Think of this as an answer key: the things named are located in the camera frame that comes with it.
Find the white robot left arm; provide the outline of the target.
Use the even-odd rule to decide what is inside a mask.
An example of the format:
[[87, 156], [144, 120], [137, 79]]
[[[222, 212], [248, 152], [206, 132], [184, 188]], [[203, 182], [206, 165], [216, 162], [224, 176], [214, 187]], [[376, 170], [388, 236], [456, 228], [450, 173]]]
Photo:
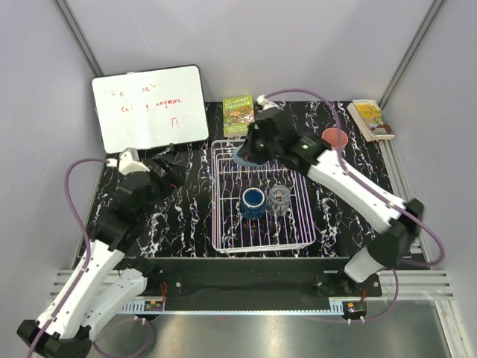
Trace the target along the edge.
[[138, 295], [167, 292], [161, 266], [144, 257], [128, 260], [120, 278], [103, 293], [98, 290], [144, 232], [156, 204], [185, 183], [185, 167], [164, 156], [142, 159], [132, 148], [102, 163], [119, 173], [115, 196], [92, 234], [76, 219], [85, 244], [80, 262], [38, 318], [19, 325], [29, 357], [86, 357], [99, 331], [125, 304]]

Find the lavender plastic cup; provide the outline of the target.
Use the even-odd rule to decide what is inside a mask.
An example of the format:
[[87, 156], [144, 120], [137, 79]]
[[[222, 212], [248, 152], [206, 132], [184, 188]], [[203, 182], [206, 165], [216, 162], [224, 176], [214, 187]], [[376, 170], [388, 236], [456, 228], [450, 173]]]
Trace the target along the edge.
[[345, 148], [345, 146], [338, 146], [338, 147], [332, 146], [332, 149], [334, 151], [337, 151], [340, 154], [343, 154], [344, 148]]

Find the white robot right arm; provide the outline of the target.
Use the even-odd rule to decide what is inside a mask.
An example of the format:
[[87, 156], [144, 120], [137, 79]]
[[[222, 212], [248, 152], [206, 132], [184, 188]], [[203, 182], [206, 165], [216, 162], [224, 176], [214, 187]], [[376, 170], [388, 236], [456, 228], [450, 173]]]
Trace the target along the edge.
[[338, 277], [339, 289], [345, 295], [358, 294], [369, 276], [378, 271], [395, 268], [420, 233], [420, 201], [406, 202], [377, 186], [318, 135], [299, 134], [291, 117], [278, 108], [262, 111], [249, 124], [237, 156], [246, 166], [278, 160], [333, 191], [377, 232], [370, 244], [351, 256]]

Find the pink plastic cup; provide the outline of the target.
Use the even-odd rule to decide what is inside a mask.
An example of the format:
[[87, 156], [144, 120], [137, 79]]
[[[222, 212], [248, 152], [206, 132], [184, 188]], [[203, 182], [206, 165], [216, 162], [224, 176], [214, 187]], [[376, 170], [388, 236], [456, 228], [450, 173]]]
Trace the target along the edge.
[[345, 146], [348, 143], [347, 134], [338, 128], [327, 128], [321, 136], [322, 140], [326, 143], [329, 150], [333, 150], [332, 146]]

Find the dark blue ceramic mug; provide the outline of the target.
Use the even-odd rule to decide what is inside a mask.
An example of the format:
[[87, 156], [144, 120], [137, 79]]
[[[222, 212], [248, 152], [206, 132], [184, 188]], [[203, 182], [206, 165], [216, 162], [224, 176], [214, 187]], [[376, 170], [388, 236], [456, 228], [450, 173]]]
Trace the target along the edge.
[[265, 214], [265, 205], [265, 194], [259, 188], [250, 187], [241, 194], [239, 209], [244, 219], [260, 219]]

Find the light blue plastic cup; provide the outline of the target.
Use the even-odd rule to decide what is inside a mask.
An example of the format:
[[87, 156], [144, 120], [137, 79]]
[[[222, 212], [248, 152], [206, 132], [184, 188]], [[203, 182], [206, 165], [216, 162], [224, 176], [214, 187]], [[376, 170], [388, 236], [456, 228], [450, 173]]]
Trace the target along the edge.
[[242, 145], [237, 147], [235, 151], [233, 152], [233, 161], [241, 167], [245, 168], [256, 168], [260, 166], [264, 166], [265, 163], [252, 163], [250, 161], [246, 161], [243, 157], [241, 157], [242, 154]]

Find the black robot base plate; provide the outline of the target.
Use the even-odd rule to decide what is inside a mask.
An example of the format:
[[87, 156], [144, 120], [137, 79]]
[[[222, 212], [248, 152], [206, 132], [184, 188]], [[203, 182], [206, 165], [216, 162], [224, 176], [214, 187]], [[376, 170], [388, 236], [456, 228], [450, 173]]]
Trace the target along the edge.
[[363, 283], [344, 276], [345, 258], [148, 259], [146, 294], [165, 287], [168, 311], [305, 311], [329, 298], [379, 298], [377, 275]]

